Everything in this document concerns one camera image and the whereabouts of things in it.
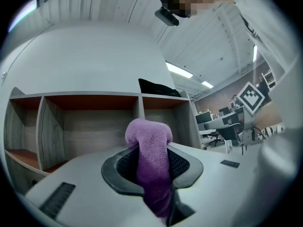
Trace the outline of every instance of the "person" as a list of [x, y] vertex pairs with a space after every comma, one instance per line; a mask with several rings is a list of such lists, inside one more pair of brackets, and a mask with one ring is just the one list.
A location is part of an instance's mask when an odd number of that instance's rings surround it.
[[[166, 9], [180, 17], [191, 17], [210, 8], [212, 3], [226, 2], [232, 2], [239, 8], [250, 38], [268, 63], [276, 84], [279, 83], [301, 57], [295, 35], [272, 0], [168, 0]], [[272, 102], [260, 108], [254, 117], [254, 124], [260, 129], [281, 121]]]

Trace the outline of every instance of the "white wall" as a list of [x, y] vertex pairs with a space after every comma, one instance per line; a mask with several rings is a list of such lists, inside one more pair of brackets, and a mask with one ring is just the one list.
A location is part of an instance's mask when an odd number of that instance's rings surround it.
[[[27, 44], [13, 50], [1, 62], [1, 75]], [[21, 52], [0, 86], [1, 158], [5, 110], [13, 87], [25, 94], [140, 93], [138, 78], [175, 89], [163, 55], [147, 31], [128, 24], [91, 21], [52, 26]]]

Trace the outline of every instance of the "ceiling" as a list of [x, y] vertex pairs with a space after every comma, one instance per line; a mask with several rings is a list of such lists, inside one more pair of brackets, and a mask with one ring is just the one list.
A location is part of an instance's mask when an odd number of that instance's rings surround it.
[[[193, 74], [191, 79], [172, 73], [177, 90], [198, 100], [244, 76], [253, 69], [253, 42], [238, 8], [218, 4], [199, 16], [180, 18], [167, 27], [155, 17], [159, 0], [40, 0], [40, 8], [10, 32], [4, 54], [47, 29], [68, 20], [126, 22], [147, 28], [166, 61]], [[201, 84], [208, 81], [214, 88]]]

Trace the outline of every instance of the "black bag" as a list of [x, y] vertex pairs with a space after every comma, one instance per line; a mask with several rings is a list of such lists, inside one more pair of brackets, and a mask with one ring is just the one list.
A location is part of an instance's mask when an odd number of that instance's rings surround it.
[[141, 93], [181, 97], [177, 90], [171, 89], [165, 85], [155, 84], [141, 78], [139, 78], [139, 84]]

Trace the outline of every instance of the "shelving unit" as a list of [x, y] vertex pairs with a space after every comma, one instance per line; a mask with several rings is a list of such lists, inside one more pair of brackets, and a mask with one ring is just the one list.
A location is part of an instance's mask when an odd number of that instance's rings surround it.
[[272, 74], [272, 72], [268, 71], [268, 73], [266, 73], [266, 74], [262, 73], [262, 77], [265, 80], [268, 89], [272, 90], [272, 88], [276, 85], [274, 75]]
[[[25, 95], [15, 88], [6, 111], [4, 146], [15, 188], [43, 179], [69, 160], [125, 145], [136, 118], [166, 123], [173, 142], [200, 148], [191, 102], [184, 97], [116, 92], [59, 92]], [[18, 171], [27, 174], [20, 178]]]

